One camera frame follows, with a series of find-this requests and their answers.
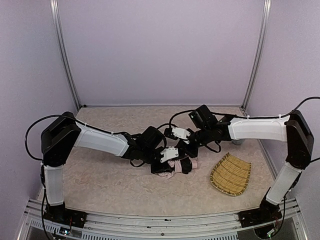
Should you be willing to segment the pink and black folding umbrella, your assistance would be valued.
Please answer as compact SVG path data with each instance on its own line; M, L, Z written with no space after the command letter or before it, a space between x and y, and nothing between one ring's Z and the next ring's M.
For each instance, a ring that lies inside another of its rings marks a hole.
M179 156L176 158L173 158L171 160L166 161L167 162L167 172L157 173L155 175L158 175L162 178L166 178L168 180L168 179L172 178L175 174L187 175L192 170L195 170L199 167L198 157L189 157L185 153L185 149L184 149L183 144L181 145L178 143L176 146L170 146L170 147L178 148ZM160 162L161 152L159 153L159 158L157 158L155 160L155 162Z

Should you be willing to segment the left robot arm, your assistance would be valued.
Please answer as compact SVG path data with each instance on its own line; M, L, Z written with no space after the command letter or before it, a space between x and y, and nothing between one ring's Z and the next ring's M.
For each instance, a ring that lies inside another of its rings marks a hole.
M87 148L153 164L162 158L164 147L159 146L160 143L166 144L166 138L153 126L136 135L112 133L81 123L71 112L59 115L41 133L41 173L48 216L61 223L71 219L63 196L63 166L73 148Z

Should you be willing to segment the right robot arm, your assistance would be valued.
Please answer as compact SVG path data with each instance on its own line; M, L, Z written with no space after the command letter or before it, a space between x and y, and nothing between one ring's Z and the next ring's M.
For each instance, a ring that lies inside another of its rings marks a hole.
M281 218L280 202L312 161L314 136L302 113L294 110L285 116L253 118L227 114L217 120L208 107L202 105L191 111L189 117L198 130L184 137L179 144L190 157L197 157L199 148L211 142L259 139L287 143L284 166L259 207L239 213L240 219L249 226Z

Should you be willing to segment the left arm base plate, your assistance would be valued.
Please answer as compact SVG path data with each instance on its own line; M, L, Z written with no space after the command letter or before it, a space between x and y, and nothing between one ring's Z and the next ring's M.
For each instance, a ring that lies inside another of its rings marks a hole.
M56 211L55 213L50 213L49 210L46 210L43 218L54 223L83 229L87 219L87 213L68 208L60 212Z

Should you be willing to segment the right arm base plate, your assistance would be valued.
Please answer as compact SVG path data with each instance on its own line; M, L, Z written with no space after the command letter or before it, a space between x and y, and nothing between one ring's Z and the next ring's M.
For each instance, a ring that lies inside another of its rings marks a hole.
M242 228L272 222L283 217L280 210L269 212L260 208L241 211L238 216Z

